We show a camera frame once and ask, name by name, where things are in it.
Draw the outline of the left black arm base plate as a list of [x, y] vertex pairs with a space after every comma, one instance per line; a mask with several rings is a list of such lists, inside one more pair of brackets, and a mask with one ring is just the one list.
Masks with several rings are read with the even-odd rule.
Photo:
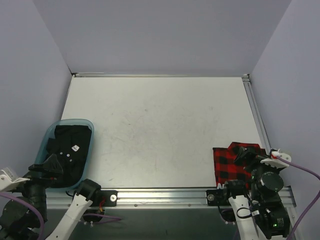
[[66, 191], [68, 196], [72, 196], [72, 205], [87, 206], [94, 208], [115, 207], [117, 205], [117, 191], [99, 189], [81, 189], [73, 194]]

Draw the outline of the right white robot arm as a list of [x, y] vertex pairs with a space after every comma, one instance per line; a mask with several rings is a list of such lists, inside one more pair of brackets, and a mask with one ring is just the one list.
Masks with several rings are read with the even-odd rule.
[[291, 157], [278, 150], [259, 155], [252, 148], [241, 147], [234, 163], [243, 165], [250, 178], [226, 181], [221, 197], [232, 207], [240, 238], [258, 240], [259, 233], [268, 240], [287, 237], [290, 218], [279, 196], [284, 187], [279, 173], [290, 165]]

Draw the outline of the black long sleeve shirt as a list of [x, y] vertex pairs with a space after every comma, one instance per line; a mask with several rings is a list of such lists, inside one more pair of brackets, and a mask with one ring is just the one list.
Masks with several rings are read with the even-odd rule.
[[87, 125], [57, 125], [54, 138], [46, 144], [47, 156], [57, 155], [63, 174], [52, 185], [53, 189], [70, 188], [83, 176], [91, 142], [92, 130]]

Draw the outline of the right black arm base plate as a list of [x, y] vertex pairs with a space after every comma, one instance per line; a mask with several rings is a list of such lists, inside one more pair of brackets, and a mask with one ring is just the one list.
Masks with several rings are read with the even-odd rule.
[[207, 205], [211, 207], [226, 207], [230, 206], [229, 201], [226, 199], [222, 189], [208, 189], [206, 190]]

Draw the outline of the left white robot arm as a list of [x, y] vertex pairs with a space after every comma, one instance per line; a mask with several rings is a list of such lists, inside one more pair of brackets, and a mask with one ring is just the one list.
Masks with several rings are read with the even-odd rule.
[[[0, 195], [8, 199], [0, 215], [2, 240], [44, 240], [47, 216], [47, 188], [64, 173], [57, 155], [50, 155], [43, 163], [29, 166], [19, 177], [6, 167], [0, 171]], [[75, 191], [72, 202], [58, 225], [47, 237], [67, 240], [90, 206], [101, 201], [101, 186], [85, 179]]]

